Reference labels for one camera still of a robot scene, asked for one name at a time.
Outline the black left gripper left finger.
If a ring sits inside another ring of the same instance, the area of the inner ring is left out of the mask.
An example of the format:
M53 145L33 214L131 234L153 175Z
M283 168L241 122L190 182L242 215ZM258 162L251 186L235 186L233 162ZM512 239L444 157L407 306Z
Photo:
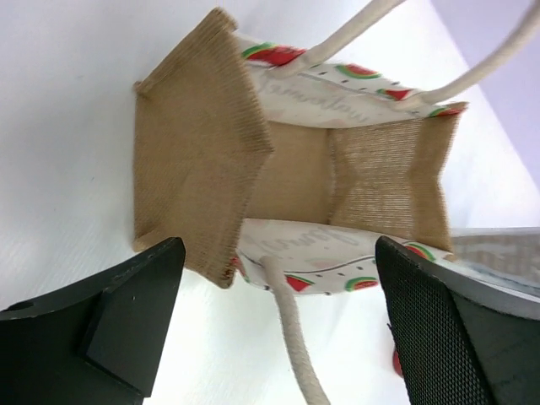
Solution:
M1 312L3 404L141 404L181 283L180 238Z

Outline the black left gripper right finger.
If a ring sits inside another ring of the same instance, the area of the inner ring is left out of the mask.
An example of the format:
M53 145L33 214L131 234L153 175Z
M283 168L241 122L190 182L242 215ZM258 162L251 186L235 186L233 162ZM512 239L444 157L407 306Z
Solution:
M537 404L539 290L381 237L375 262L412 404Z

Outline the red liquid bottle red cap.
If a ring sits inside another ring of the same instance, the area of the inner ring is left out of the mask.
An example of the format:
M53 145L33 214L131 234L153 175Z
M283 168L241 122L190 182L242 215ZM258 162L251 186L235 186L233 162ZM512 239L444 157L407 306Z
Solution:
M402 366L401 366L400 359L399 359L399 356L398 356L398 352L397 352L396 349L393 350L393 354L392 354L392 366L393 366L394 371L400 377L403 377Z

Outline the clear square bottle grey cap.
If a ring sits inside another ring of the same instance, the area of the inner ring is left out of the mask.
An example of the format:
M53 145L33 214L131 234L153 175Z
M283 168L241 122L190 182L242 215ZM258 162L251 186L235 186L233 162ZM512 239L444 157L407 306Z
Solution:
M539 228L469 229L452 237L454 252L483 283L539 301Z

